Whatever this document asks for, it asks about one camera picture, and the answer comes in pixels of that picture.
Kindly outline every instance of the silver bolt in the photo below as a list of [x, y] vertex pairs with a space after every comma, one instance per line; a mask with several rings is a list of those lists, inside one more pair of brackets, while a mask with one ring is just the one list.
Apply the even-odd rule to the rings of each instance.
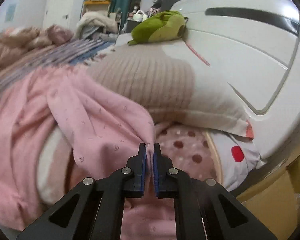
[[216, 184], [216, 181], [214, 179], [207, 179], [206, 182], [209, 186], [214, 186]]
[[130, 169], [129, 167], [125, 167], [121, 171], [123, 174], [129, 174], [129, 173], [131, 173], [132, 169]]
[[178, 171], [176, 168], [171, 168], [171, 169], [168, 170], [168, 172], [169, 172], [171, 175], [176, 175], [176, 174], [178, 174], [179, 171]]
[[92, 178], [85, 178], [84, 180], [83, 180], [83, 184], [84, 185], [90, 185], [90, 184], [92, 184], [93, 183], [93, 179]]

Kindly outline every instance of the door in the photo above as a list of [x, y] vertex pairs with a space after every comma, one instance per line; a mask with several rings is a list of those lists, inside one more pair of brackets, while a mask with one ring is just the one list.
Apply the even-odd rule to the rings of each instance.
[[73, 4], [74, 0], [48, 0], [43, 27], [57, 24], [68, 28]]

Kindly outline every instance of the pink blanket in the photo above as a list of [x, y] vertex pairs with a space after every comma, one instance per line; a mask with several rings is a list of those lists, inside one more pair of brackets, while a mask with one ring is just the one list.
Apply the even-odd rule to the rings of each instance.
[[[74, 149], [78, 167], [95, 179], [124, 167], [140, 142], [148, 144], [150, 168], [155, 132], [143, 107], [96, 84], [80, 70], [36, 70], [10, 87], [0, 101], [2, 225], [23, 230], [42, 214], [37, 161], [56, 122]], [[141, 200], [143, 210], [149, 199], [153, 197]], [[127, 231], [134, 231], [132, 221], [128, 225]]]

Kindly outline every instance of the triangular cutout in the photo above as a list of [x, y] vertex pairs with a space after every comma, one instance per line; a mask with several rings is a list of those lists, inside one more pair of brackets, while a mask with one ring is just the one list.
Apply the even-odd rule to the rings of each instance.
[[77, 206], [79, 199], [80, 195], [75, 194], [67, 203], [65, 203], [49, 217], [49, 221], [61, 226], [62, 228], [66, 228], [70, 222], [73, 211]]
[[231, 228], [236, 228], [248, 222], [248, 218], [237, 210], [225, 196], [220, 194], [218, 197]]

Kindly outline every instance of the green pillow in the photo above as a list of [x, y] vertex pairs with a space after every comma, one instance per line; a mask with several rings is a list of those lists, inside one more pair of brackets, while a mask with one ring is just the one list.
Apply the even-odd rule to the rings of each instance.
[[183, 35], [186, 20], [178, 11], [164, 11], [150, 17], [136, 26], [132, 32], [129, 45], [138, 43], [172, 41]]

